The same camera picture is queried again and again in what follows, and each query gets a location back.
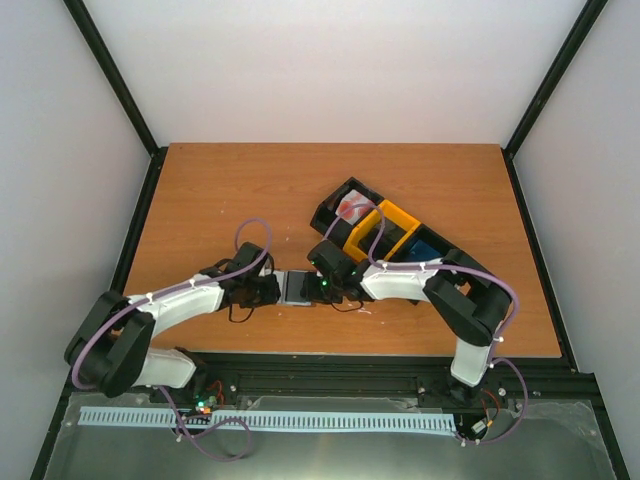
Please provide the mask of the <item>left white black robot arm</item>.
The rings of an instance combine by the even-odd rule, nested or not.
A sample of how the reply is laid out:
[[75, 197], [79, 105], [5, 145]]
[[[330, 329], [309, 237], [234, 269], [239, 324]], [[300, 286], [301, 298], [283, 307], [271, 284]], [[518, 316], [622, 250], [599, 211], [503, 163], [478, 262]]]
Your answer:
[[183, 349], [151, 346], [159, 334], [195, 317], [234, 306], [254, 310], [277, 303], [281, 295], [274, 260], [267, 250], [243, 243], [223, 259], [186, 281], [156, 292], [99, 296], [64, 359], [72, 384], [108, 398], [133, 387], [169, 387], [186, 402], [201, 400], [208, 378]]

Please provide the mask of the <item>black credit card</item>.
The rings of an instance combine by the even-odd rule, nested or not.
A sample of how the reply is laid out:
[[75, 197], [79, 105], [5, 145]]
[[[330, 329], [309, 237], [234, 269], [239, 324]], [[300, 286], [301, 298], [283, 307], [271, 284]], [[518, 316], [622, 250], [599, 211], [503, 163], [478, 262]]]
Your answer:
[[284, 302], [291, 305], [306, 306], [310, 305], [306, 280], [307, 273], [305, 271], [291, 270], [287, 273]]

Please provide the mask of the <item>brown leather card holder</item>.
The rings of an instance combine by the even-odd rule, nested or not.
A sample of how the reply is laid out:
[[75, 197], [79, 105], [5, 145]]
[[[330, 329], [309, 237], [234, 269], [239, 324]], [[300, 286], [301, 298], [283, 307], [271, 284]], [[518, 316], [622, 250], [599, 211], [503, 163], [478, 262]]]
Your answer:
[[306, 271], [288, 270], [276, 273], [280, 288], [279, 303], [289, 306], [311, 306], [312, 302], [303, 293]]

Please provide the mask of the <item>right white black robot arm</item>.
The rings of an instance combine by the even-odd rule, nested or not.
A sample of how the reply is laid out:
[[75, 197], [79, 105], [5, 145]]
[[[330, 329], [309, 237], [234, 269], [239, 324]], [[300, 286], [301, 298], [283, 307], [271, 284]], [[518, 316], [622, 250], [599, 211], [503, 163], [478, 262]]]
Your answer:
[[427, 302], [456, 336], [451, 376], [476, 387], [493, 363], [495, 345], [518, 313], [514, 289], [461, 250], [419, 262], [368, 257], [359, 262], [329, 240], [308, 254], [301, 296], [312, 303], [366, 303], [389, 299]]

